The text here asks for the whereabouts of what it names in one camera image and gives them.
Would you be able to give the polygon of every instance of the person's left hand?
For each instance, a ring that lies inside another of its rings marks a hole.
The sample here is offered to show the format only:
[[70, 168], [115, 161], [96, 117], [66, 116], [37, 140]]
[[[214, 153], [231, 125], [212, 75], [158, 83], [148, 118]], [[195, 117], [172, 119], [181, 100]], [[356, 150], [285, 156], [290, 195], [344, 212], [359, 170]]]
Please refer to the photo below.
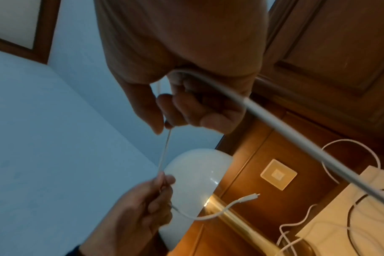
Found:
[[136, 256], [172, 219], [170, 185], [175, 178], [160, 172], [125, 193], [79, 250], [85, 256]]

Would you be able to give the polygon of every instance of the square switch plate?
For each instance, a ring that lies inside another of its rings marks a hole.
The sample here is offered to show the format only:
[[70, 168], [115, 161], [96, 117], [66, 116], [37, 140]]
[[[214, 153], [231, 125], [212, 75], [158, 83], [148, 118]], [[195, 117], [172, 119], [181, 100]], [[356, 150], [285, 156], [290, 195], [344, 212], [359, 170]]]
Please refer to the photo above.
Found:
[[261, 177], [264, 180], [271, 183], [279, 190], [284, 190], [296, 175], [297, 172], [276, 159], [273, 159], [261, 173]]

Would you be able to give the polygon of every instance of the wooden cabinet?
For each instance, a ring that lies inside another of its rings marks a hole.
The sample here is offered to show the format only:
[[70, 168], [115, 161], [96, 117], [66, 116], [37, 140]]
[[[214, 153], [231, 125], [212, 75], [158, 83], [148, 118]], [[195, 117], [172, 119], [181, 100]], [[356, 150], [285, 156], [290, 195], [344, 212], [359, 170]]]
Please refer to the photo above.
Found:
[[277, 0], [254, 92], [384, 141], [384, 0]]

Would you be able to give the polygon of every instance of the black cable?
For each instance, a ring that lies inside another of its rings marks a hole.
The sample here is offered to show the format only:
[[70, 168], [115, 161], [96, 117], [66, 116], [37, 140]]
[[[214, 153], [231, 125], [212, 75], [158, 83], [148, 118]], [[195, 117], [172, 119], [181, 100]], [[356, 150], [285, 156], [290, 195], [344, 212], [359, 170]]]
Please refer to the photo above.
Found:
[[[360, 197], [352, 206], [351, 208], [349, 209], [348, 211], [348, 215], [347, 215], [347, 227], [348, 228], [351, 228], [351, 214], [352, 214], [352, 211], [354, 210], [354, 207], [356, 205], [358, 205], [360, 202], [362, 202], [365, 198], [367, 198], [369, 195], [368, 194], [365, 194], [363, 195], [362, 197]], [[358, 255], [358, 256], [361, 256], [361, 253], [358, 251], [358, 248], [355, 246], [354, 242], [352, 241], [352, 238], [351, 238], [351, 234], [350, 234], [350, 230], [347, 229], [347, 236], [348, 236], [348, 240], [349, 240], [349, 243], [351, 244], [352, 248], [354, 249], [355, 253]]]

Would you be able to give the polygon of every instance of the blue wall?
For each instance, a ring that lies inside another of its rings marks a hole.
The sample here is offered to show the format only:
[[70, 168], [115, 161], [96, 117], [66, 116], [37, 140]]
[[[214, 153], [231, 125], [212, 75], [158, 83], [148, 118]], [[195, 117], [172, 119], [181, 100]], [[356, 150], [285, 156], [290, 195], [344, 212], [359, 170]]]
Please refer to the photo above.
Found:
[[[133, 113], [110, 74], [93, 1], [62, 0], [49, 66], [148, 159], [158, 164], [166, 133], [156, 136]], [[166, 79], [162, 86], [168, 91]], [[189, 149], [215, 148], [221, 138], [221, 134], [208, 129], [176, 128], [168, 149], [168, 161]]]
[[50, 67], [0, 52], [0, 256], [63, 255], [155, 174]]

